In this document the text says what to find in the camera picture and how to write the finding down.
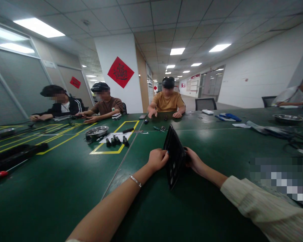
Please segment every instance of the hand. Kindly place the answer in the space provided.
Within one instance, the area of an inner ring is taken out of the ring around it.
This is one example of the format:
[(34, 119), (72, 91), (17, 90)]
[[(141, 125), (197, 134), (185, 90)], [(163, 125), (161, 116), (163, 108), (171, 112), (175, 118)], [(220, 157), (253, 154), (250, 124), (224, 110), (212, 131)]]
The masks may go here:
[(181, 118), (181, 117), (182, 117), (182, 115), (179, 112), (176, 112), (173, 114), (173, 118)]
[(193, 150), (191, 150), (189, 147), (186, 148), (188, 150), (185, 152), (191, 158), (191, 162), (186, 163), (186, 166), (192, 168), (192, 170), (194, 170), (200, 176), (205, 177), (206, 169), (209, 167), (203, 163), (200, 157)]
[(48, 119), (53, 118), (53, 114), (43, 114), (42, 116), (39, 117), (40, 120), (45, 121)]
[(84, 121), (84, 123), (96, 123), (99, 120), (101, 120), (100, 116), (91, 116), (91, 117), (86, 117), (87, 120)]
[(156, 109), (153, 109), (151, 112), (149, 112), (148, 117), (151, 118), (153, 114), (155, 114), (155, 117), (157, 117), (157, 110)]
[(39, 120), (40, 120), (39, 118), (40, 118), (40, 116), (37, 115), (37, 114), (31, 115), (31, 116), (29, 117), (30, 121), (33, 121), (33, 122), (39, 121)]
[(147, 166), (153, 171), (156, 172), (164, 167), (168, 161), (169, 155), (167, 150), (155, 149), (149, 153), (149, 160)]

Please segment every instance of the black chair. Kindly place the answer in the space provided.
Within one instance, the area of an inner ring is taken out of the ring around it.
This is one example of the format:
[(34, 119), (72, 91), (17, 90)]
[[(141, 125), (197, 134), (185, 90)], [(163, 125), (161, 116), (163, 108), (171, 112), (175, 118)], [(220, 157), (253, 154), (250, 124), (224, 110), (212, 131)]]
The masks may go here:
[(203, 109), (216, 110), (216, 103), (214, 98), (195, 99), (195, 111)]
[(277, 97), (277, 96), (262, 97), (263, 102), (264, 102), (264, 107), (265, 107), (265, 108), (271, 107), (272, 104), (273, 104), (273, 101), (274, 101), (274, 99), (275, 99), (276, 97)]
[(124, 106), (124, 111), (123, 111), (123, 114), (127, 114), (127, 106), (126, 106), (126, 104), (125, 103), (122, 103), (123, 104), (123, 106)]

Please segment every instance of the white sleeve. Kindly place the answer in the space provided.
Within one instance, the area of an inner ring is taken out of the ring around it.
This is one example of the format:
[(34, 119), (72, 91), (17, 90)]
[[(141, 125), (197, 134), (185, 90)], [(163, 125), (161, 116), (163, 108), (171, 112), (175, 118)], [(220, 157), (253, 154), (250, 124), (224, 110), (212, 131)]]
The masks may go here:
[(231, 176), (220, 191), (243, 216), (261, 229), (269, 241), (303, 242), (303, 209), (246, 181)]

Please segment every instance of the person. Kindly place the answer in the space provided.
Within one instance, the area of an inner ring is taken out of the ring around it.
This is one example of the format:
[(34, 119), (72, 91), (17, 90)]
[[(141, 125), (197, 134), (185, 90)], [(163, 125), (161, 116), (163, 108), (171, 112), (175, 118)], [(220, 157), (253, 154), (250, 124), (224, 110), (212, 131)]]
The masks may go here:
[(303, 105), (303, 84), (287, 88), (273, 100), (273, 104), (278, 107)]
[(86, 118), (85, 123), (95, 123), (103, 119), (111, 118), (112, 115), (124, 111), (121, 100), (110, 95), (110, 87), (106, 83), (95, 83), (91, 91), (99, 95), (102, 101), (97, 102), (91, 110), (76, 114), (77, 116)]
[(43, 88), (40, 93), (44, 97), (49, 97), (55, 101), (53, 107), (43, 113), (32, 114), (31, 121), (44, 121), (65, 115), (75, 115), (84, 111), (84, 105), (80, 98), (69, 97), (66, 90), (57, 85), (49, 85)]
[(173, 77), (165, 77), (162, 82), (163, 90), (157, 93), (148, 106), (148, 117), (157, 117), (157, 112), (175, 112), (173, 118), (181, 118), (186, 107), (181, 95), (174, 92), (175, 80)]
[[(262, 190), (247, 179), (219, 173), (204, 164), (188, 147), (186, 153), (191, 158), (186, 166), (216, 185), (269, 241), (303, 241), (302, 208)], [(96, 205), (76, 226), (67, 242), (110, 241), (141, 187), (165, 166), (168, 159), (166, 150), (152, 150), (147, 164)]]

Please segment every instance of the white t-shirt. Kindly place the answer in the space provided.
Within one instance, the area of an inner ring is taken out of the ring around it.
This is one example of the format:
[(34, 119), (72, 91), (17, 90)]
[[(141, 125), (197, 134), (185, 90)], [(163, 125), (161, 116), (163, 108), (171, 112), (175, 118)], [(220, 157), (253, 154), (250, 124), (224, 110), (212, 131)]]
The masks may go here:
[(68, 113), (70, 111), (70, 102), (61, 105), (61, 112)]
[(273, 100), (273, 105), (278, 102), (301, 103), (303, 102), (303, 92), (298, 86), (287, 88)]

